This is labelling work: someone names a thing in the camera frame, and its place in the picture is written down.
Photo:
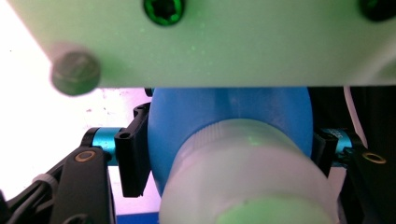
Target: blue rubber bulb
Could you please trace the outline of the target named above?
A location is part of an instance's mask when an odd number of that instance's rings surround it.
[[[207,125],[255,119],[287,135],[310,157],[313,118],[307,88],[155,89],[148,117],[148,149],[160,194],[183,143]]]

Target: white background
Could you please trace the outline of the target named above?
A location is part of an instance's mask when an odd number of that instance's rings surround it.
[[[126,127],[143,89],[101,89],[79,97],[50,84],[50,61],[5,0],[0,0],[0,190],[6,200],[78,147],[91,127]],[[110,168],[117,214],[158,211],[150,177],[145,196],[123,199],[118,168]]]

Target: white cap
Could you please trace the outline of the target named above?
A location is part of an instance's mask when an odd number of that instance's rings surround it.
[[[324,174],[280,130],[251,119],[224,120],[190,137],[160,209],[162,224],[336,220]]]

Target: green screw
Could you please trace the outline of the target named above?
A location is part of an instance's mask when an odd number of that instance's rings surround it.
[[[184,0],[144,0],[143,6],[153,22],[170,26],[180,21],[185,4]]]

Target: white cable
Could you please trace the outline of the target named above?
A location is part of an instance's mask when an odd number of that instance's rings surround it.
[[[355,103],[353,103],[352,93],[350,92],[349,86],[344,87],[344,96],[346,98],[346,106],[349,110],[349,116],[352,119],[355,133],[359,136],[361,142],[367,148],[366,135],[364,134],[364,130],[361,127],[361,122],[359,121],[358,113],[356,112]]]

